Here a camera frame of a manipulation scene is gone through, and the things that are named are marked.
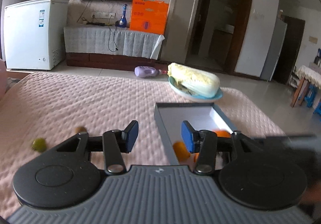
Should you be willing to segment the orange fruit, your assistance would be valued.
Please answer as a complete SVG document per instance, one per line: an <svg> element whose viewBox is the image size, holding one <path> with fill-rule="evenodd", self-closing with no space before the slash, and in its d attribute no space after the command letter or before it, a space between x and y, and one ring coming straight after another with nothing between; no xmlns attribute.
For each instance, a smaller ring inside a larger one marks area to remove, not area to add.
<svg viewBox="0 0 321 224"><path fill-rule="evenodd" d="M231 137L231 133L226 130L215 129L213 132L216 133L218 137L226 137L226 138Z"/></svg>

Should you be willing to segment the yellow orange tomato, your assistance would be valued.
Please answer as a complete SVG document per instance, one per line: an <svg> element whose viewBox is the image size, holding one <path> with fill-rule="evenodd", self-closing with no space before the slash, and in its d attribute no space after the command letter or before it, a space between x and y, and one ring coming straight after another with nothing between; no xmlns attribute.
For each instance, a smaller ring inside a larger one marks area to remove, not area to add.
<svg viewBox="0 0 321 224"><path fill-rule="evenodd" d="M185 162L190 158L190 152L187 150L183 141L177 141L173 144L173 150L179 162Z"/></svg>

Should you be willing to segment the green lime fruit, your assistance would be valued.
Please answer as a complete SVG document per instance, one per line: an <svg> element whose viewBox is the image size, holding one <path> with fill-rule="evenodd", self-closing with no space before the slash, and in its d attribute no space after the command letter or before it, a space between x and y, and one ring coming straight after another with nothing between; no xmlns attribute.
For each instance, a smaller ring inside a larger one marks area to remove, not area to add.
<svg viewBox="0 0 321 224"><path fill-rule="evenodd" d="M32 144L31 144L31 148L34 151L37 151L39 153L43 153L47 150L47 142L44 138L36 138Z"/></svg>

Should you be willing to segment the small orange mandarin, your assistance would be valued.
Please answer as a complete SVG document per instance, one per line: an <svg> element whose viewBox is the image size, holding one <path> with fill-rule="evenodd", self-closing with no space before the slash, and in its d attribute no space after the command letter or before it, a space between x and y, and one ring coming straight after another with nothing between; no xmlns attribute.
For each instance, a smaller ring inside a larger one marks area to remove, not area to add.
<svg viewBox="0 0 321 224"><path fill-rule="evenodd" d="M199 158L199 153L195 153L193 157L193 162L196 163Z"/></svg>

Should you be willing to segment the brown kiwi far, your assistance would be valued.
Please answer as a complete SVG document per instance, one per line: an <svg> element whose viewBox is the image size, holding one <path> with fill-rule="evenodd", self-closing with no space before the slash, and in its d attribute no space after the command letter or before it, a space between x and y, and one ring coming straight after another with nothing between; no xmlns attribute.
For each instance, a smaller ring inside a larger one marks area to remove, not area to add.
<svg viewBox="0 0 321 224"><path fill-rule="evenodd" d="M74 133L78 134L78 133L86 133L87 129L84 126L78 126L74 129Z"/></svg>

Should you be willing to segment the grey cardboard box lid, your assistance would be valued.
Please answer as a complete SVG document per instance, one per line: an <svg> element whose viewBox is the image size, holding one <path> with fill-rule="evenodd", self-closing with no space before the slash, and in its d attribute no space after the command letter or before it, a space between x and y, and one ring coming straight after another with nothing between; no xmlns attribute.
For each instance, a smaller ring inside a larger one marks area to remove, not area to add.
<svg viewBox="0 0 321 224"><path fill-rule="evenodd" d="M183 121L188 121L195 130L219 129L232 133L237 129L215 103L156 103L154 119L170 165L179 164L173 144L183 140Z"/></svg>

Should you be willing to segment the blue plastic stool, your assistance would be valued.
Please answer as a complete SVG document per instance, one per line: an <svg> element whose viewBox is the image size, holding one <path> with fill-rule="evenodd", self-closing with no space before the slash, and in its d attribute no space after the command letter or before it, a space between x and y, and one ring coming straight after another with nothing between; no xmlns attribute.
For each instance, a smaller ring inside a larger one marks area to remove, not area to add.
<svg viewBox="0 0 321 224"><path fill-rule="evenodd" d="M304 97L304 101L306 102L306 106L308 108L311 108L314 104L314 100L316 98L316 95L318 93L318 88L315 87L314 85L310 85L308 87L308 91L307 94ZM318 105L316 106L316 108L314 109L314 114L318 114L321 115L321 111L320 111L320 102L318 103Z"/></svg>

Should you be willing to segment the napa cabbage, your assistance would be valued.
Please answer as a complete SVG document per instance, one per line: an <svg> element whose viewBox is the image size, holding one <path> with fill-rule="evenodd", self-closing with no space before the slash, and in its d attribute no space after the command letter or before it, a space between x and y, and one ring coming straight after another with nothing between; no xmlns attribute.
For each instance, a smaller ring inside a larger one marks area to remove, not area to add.
<svg viewBox="0 0 321 224"><path fill-rule="evenodd" d="M215 74L177 63L168 65L168 76L207 98L213 97L220 88L220 79Z"/></svg>

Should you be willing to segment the light blue plate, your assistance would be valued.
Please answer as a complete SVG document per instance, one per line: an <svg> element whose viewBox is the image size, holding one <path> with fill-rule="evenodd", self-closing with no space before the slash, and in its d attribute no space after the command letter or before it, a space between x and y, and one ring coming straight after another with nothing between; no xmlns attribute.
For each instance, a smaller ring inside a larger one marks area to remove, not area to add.
<svg viewBox="0 0 321 224"><path fill-rule="evenodd" d="M186 87L178 84L173 77L168 78L171 89L178 95L196 103L213 103L223 97L223 91L219 88L213 97L207 98L195 91L187 89Z"/></svg>

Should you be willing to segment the wooden side table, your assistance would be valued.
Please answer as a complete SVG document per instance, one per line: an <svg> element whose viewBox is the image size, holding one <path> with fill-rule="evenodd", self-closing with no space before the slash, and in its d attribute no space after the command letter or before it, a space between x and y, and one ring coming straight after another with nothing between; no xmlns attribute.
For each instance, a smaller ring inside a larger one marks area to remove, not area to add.
<svg viewBox="0 0 321 224"><path fill-rule="evenodd" d="M299 85L294 93L290 107L294 107L296 104L302 105L305 95L308 93L310 85L320 89L320 67L314 63L310 63L309 66L302 65L296 72L299 77Z"/></svg>

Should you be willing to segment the cloth covered tv cabinet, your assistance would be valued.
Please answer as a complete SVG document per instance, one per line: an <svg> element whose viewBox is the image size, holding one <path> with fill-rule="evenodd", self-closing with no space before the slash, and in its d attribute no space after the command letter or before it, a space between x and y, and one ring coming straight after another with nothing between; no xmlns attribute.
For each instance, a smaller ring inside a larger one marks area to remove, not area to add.
<svg viewBox="0 0 321 224"><path fill-rule="evenodd" d="M132 71L153 66L163 35L132 31L113 25L73 25L64 28L66 63L69 66Z"/></svg>

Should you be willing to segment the grey refrigerator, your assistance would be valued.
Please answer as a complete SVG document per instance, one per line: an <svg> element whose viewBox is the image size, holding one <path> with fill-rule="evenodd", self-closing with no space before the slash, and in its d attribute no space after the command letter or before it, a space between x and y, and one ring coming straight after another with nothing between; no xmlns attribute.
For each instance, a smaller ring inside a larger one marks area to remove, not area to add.
<svg viewBox="0 0 321 224"><path fill-rule="evenodd" d="M264 66L261 72L260 79L265 81L271 81L275 72L278 59L281 54L284 38L286 35L287 24L281 19L277 18L271 38L270 47L267 57L264 62Z"/></svg>

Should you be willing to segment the black power strip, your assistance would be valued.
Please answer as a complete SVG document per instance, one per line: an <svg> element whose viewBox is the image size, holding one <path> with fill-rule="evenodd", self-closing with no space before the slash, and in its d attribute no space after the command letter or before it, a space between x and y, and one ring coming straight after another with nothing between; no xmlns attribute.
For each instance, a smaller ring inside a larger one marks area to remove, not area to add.
<svg viewBox="0 0 321 224"><path fill-rule="evenodd" d="M106 24L101 22L87 22L87 25L98 25L98 26L105 26Z"/></svg>

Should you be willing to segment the blue glass bottle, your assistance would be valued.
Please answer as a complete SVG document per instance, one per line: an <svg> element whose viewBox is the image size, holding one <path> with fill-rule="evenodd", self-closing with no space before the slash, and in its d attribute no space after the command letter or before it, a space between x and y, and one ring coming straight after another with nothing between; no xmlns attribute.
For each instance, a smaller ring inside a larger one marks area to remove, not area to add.
<svg viewBox="0 0 321 224"><path fill-rule="evenodd" d="M116 21L115 26L126 28L127 27L127 19L126 19L126 11L127 11L127 4L123 5L122 16L120 20Z"/></svg>

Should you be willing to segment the orange gift bag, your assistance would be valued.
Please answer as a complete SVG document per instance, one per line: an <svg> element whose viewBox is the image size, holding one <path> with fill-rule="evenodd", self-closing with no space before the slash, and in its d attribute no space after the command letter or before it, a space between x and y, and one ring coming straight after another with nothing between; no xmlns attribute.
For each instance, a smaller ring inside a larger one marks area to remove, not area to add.
<svg viewBox="0 0 321 224"><path fill-rule="evenodd" d="M129 29L163 35L168 9L164 1L133 0Z"/></svg>

